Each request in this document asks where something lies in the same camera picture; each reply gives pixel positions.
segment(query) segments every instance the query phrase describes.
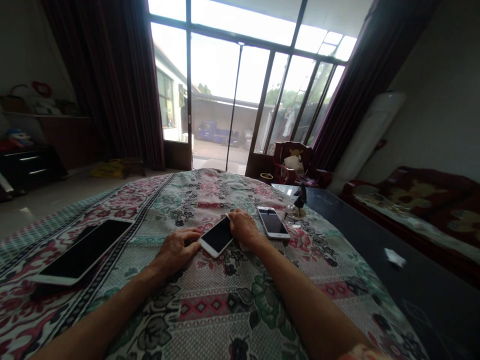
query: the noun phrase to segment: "shelf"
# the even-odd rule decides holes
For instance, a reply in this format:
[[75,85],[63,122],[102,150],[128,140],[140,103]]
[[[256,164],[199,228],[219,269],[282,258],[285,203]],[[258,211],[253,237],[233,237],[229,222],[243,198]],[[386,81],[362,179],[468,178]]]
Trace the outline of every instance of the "shelf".
[[12,112],[12,111],[2,111],[2,113],[7,115],[17,115],[17,116],[30,117],[30,118],[90,119],[89,116],[80,116],[80,115],[52,115],[52,114],[35,114],[35,113]]

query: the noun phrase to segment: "stool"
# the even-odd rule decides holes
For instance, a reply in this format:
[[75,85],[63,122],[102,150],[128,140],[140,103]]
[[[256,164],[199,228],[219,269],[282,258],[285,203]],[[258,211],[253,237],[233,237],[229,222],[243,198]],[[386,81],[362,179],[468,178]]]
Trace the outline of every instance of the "stool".
[[123,178],[126,179],[132,174],[145,174],[144,162],[140,157],[122,157],[121,163],[123,165]]

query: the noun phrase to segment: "dark red curtain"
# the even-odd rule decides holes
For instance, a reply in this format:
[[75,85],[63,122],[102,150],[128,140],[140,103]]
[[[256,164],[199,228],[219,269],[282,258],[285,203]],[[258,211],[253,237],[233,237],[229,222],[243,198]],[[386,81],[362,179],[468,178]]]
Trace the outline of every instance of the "dark red curtain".
[[313,142],[317,169],[335,170],[370,103],[390,85],[439,2],[374,0]]
[[165,169],[146,0],[42,0],[77,100],[112,157]]

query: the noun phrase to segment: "white tower air conditioner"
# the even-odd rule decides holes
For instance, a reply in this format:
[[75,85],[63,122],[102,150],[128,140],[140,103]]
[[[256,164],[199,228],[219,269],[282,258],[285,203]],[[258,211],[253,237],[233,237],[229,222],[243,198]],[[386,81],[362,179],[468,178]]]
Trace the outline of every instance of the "white tower air conditioner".
[[328,190],[339,194],[348,181],[355,179],[404,104],[405,98],[402,92],[384,92],[373,99],[335,168]]

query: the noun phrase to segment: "window pane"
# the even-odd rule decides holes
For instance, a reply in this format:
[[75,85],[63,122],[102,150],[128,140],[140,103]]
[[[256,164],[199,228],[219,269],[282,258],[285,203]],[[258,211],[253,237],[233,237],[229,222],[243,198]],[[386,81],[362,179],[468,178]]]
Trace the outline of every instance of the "window pane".
[[165,77],[160,70],[156,70],[156,82],[158,84],[158,93],[165,96]]
[[285,1],[281,6],[274,0],[249,1],[248,5],[241,0],[228,2],[232,5],[210,0],[192,0],[192,23],[273,43],[292,43],[301,0]]
[[173,98],[173,86],[172,86],[172,80],[170,80],[168,77],[165,77],[165,89],[166,89],[166,97],[169,99]]
[[308,0],[295,48],[347,61],[372,2]]
[[167,110],[167,101],[164,97],[160,97],[161,126],[169,128],[169,116]]
[[148,0],[148,10],[154,15],[187,21],[185,0]]
[[329,31],[328,34],[325,36],[323,40],[324,43],[338,45],[340,44],[340,40],[342,40],[342,34],[338,32]]
[[323,44],[320,46],[320,50],[318,51],[318,53],[319,53],[320,55],[331,56],[336,49],[337,49],[336,46],[328,45],[328,44],[326,44],[326,43],[323,43]]
[[289,56],[287,54],[277,52],[273,59],[270,79],[268,81],[268,91],[266,93],[265,104],[263,105],[263,112],[261,113],[260,126],[258,128],[258,135],[255,143],[254,152],[258,154],[264,152],[270,124],[272,123],[272,115],[279,97],[280,85],[284,77],[288,58]]
[[342,74],[344,73],[344,70],[345,70],[344,66],[337,66],[337,68],[335,69],[335,72],[333,73],[330,86],[326,91],[325,100],[323,102],[323,105],[320,108],[320,112],[318,113],[318,117],[316,119],[315,125],[313,126],[311,135],[306,143],[307,146],[312,146],[314,139],[317,136],[317,133],[319,132],[322,124],[324,123],[325,115],[327,114],[327,109],[330,105],[330,102],[335,93],[335,90],[337,90],[337,87],[340,83],[340,79],[342,78]]
[[329,78],[330,72],[332,71],[333,65],[331,63],[322,62],[318,67],[318,71],[315,75],[315,80],[308,95],[308,100],[303,109],[303,114],[301,116],[300,122],[298,123],[298,128],[296,129],[295,138],[293,141],[303,143],[305,137],[310,128],[310,124],[317,110],[320,98],[326,90],[327,80]]
[[337,59],[347,61],[350,59],[350,55],[352,54],[356,43],[357,39],[355,37],[345,36],[342,39],[338,50],[336,51],[335,57]]
[[157,69],[163,138],[188,142],[187,122],[187,33],[185,30],[151,23]]
[[[238,146],[240,129],[230,136],[240,46],[192,33],[191,128],[193,168],[227,167],[229,143]],[[238,167],[229,167],[236,172]]]
[[267,154],[273,155],[275,142],[290,140],[314,65],[312,59],[296,55],[292,57]]
[[302,25],[296,38],[295,48],[316,54],[320,50],[320,44],[324,41],[325,35],[327,35],[327,30]]
[[228,171],[245,175],[270,51],[244,46],[236,89]]

